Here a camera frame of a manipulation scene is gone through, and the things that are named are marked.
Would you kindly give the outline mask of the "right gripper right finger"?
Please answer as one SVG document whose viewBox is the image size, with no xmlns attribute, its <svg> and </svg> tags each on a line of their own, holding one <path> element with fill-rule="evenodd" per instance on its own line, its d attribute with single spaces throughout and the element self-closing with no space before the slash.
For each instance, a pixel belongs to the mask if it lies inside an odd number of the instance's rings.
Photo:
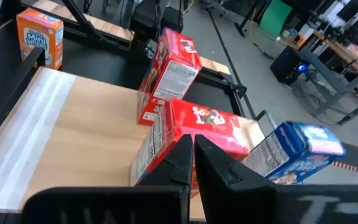
<svg viewBox="0 0 358 224">
<path fill-rule="evenodd" d="M 207 224 L 358 224 L 358 185 L 278 185 L 195 136 Z"/>
</svg>

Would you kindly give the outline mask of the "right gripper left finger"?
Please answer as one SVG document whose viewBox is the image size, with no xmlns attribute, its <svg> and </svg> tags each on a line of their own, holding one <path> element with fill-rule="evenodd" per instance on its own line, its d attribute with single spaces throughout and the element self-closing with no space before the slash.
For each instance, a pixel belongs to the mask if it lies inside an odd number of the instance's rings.
<svg viewBox="0 0 358 224">
<path fill-rule="evenodd" d="M 22 224 L 188 224 L 194 143 L 180 138 L 134 187 L 54 187 L 29 198 Z"/>
</svg>

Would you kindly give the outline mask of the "red Froot Loops cereal box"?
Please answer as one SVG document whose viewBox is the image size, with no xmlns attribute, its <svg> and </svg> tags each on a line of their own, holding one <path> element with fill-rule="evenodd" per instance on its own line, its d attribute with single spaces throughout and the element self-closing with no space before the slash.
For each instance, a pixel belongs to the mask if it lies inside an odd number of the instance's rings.
<svg viewBox="0 0 358 224">
<path fill-rule="evenodd" d="M 166 101 L 184 97 L 201 69 L 193 39 L 165 28 L 137 92 L 137 123 L 153 124 Z"/>
<path fill-rule="evenodd" d="M 139 124 L 151 127 L 131 162 L 129 185 L 137 185 L 184 134 L 202 134 L 234 159 L 245 159 L 250 148 L 239 117 L 185 100 L 171 99 L 158 113 L 142 113 Z"/>
</svg>

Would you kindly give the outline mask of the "blue Frosted Flakes cereal box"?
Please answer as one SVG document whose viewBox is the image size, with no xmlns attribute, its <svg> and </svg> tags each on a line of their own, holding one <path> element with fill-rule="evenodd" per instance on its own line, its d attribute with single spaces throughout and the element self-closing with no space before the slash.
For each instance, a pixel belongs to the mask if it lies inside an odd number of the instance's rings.
<svg viewBox="0 0 358 224">
<path fill-rule="evenodd" d="M 251 150 L 242 163 L 276 184 L 298 184 L 347 151 L 325 126 L 286 121 Z"/>
</svg>

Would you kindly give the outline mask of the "orange Mini-Wheats cereal box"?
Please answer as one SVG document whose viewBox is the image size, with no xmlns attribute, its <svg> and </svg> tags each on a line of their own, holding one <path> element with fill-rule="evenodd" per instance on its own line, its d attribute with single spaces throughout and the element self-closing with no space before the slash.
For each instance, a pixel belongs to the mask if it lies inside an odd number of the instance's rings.
<svg viewBox="0 0 358 224">
<path fill-rule="evenodd" d="M 19 13 L 16 22 L 22 60 L 40 47 L 45 51 L 46 67 L 58 70 L 63 60 L 63 22 L 31 8 Z"/>
</svg>

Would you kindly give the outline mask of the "green panel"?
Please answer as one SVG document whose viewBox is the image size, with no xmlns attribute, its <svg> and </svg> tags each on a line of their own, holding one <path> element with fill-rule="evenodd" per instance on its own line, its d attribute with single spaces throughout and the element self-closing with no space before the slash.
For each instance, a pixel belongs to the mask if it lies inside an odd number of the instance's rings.
<svg viewBox="0 0 358 224">
<path fill-rule="evenodd" d="M 272 0 L 264 11 L 259 27 L 274 37 L 280 36 L 291 10 L 292 7 L 281 0 Z"/>
</svg>

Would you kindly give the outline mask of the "black computer tower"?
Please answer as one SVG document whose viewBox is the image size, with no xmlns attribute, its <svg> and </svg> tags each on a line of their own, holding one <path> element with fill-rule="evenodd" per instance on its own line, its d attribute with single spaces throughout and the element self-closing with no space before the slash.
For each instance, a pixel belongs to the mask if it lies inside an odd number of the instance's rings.
<svg viewBox="0 0 358 224">
<path fill-rule="evenodd" d="M 270 70 L 279 83 L 292 85 L 301 73 L 306 71 L 310 62 L 296 48 L 287 46 L 273 61 Z"/>
</svg>

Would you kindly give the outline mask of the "grey metal desk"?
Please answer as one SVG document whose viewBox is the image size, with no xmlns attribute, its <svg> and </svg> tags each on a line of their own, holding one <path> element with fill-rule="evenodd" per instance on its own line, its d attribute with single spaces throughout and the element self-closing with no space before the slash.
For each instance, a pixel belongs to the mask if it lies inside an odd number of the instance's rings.
<svg viewBox="0 0 358 224">
<path fill-rule="evenodd" d="M 335 55 L 342 60 L 344 71 L 356 72 L 357 77 L 349 83 L 342 82 L 337 75 L 313 53 L 313 50 L 317 48 L 319 44 L 325 44 L 331 49 Z M 304 74 L 306 79 L 312 82 L 325 99 L 325 102 L 316 108 L 311 115 L 316 118 L 327 110 L 333 110 L 344 115 L 344 117 L 337 122 L 337 124 L 340 125 L 345 124 L 358 116 L 358 107 L 351 112 L 346 112 L 335 107 L 335 104 L 337 104 L 339 100 L 358 86 L 358 55 L 352 53 L 340 43 L 333 41 L 321 31 L 316 30 L 308 40 L 298 48 L 298 50 L 316 70 L 315 73 L 305 70 Z"/>
</svg>

